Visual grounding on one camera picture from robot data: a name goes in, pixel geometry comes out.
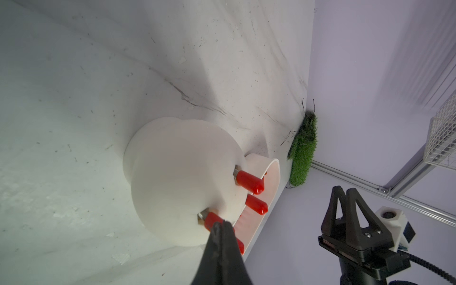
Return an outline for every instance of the white wall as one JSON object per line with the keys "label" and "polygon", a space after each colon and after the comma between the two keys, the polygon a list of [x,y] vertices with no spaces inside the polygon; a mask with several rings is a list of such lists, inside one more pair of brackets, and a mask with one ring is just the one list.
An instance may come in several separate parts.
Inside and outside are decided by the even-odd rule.
{"label": "white wall", "polygon": [[[311,169],[307,184],[285,189],[246,261],[254,284],[339,284],[338,257],[318,245],[320,226],[333,186],[344,190],[353,186],[326,173]],[[416,236],[410,253],[455,275],[456,229],[412,210],[359,190],[375,212],[381,206],[404,210]],[[413,264],[392,280],[408,280],[419,285],[448,284],[431,271]]]}
{"label": "white wall", "polygon": [[127,143],[159,117],[203,119],[245,152],[279,158],[285,185],[290,142],[280,144],[302,121],[313,10],[0,1],[0,284],[189,284],[203,249],[142,226]]}

